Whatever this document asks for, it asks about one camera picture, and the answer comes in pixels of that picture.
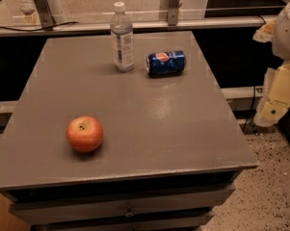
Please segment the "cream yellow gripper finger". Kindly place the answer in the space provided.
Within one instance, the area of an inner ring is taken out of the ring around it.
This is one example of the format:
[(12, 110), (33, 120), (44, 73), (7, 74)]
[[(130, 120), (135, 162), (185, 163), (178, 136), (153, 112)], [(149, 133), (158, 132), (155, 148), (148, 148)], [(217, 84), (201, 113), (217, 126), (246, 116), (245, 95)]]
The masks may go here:
[(290, 62), (269, 68), (264, 77), (263, 95), (253, 122), (260, 127), (277, 124), (290, 109)]

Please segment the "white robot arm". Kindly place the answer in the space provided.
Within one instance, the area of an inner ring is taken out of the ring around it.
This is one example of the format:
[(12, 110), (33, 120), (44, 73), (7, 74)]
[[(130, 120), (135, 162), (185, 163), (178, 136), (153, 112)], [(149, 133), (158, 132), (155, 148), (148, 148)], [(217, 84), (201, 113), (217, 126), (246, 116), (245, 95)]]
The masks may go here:
[(275, 20), (265, 23), (252, 37), (271, 42), (273, 54), (283, 60), (277, 69), (269, 68), (264, 77), (263, 96), (253, 122), (261, 127), (277, 124), (290, 109), (290, 1)]

